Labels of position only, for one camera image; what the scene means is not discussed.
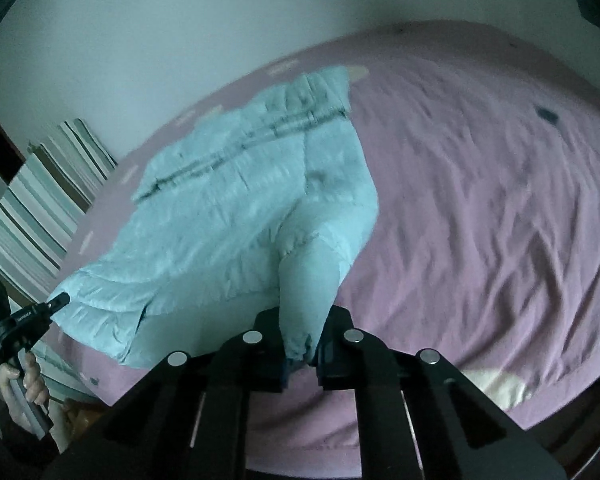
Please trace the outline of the person's left hand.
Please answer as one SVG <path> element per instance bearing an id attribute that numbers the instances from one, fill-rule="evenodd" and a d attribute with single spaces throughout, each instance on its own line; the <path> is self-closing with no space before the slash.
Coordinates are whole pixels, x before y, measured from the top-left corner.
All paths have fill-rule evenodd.
<path id="1" fill-rule="evenodd" d="M 24 354 L 21 370 L 8 363 L 0 366 L 0 391 L 12 421 L 29 434 L 35 434 L 21 403 L 12 391 L 12 382 L 18 379 L 22 380 L 23 387 L 26 389 L 24 397 L 29 403 L 37 406 L 48 405 L 50 392 L 41 375 L 41 367 L 32 352 Z"/>

